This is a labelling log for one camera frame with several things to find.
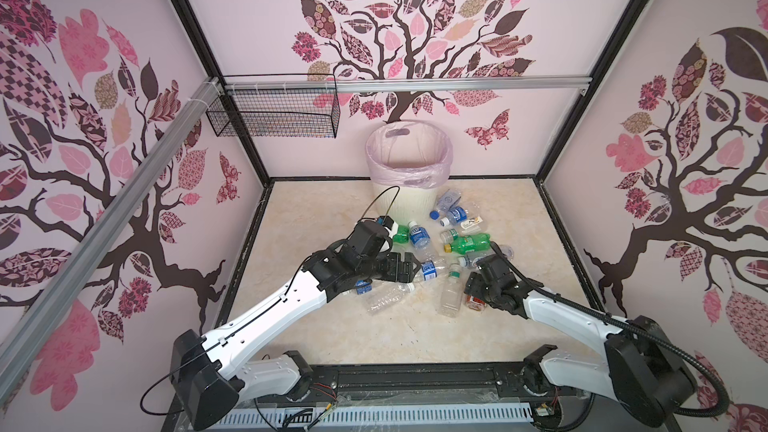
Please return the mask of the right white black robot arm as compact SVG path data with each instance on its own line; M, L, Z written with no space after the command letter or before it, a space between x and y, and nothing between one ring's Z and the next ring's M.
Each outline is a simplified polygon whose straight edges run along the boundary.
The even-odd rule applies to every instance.
M542 346L525 360L532 385L577 388L612 399L649 427L663 425L696 392L686 362L647 317L615 319L573 302L520 277L499 255L479 262L465 293L493 309L552 327L597 355L589 359Z

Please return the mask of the orange tea bottle red label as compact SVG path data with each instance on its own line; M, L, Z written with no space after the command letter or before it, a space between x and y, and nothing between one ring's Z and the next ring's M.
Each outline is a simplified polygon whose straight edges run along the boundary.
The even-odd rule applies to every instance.
M465 305L470 310L473 310L476 312L483 312L487 307L486 303L483 300L472 295L468 295L466 297Z

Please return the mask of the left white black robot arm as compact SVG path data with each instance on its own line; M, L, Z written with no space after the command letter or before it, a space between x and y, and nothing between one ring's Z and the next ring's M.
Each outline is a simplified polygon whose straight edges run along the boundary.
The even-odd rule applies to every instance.
M388 216L364 218L346 238L311 253L290 280L241 316L204 334L179 335L169 379L191 428L206 430L250 399L303 398L312 369L300 353L258 362L253 356L298 319L361 281L411 283L416 259L392 249L399 228Z

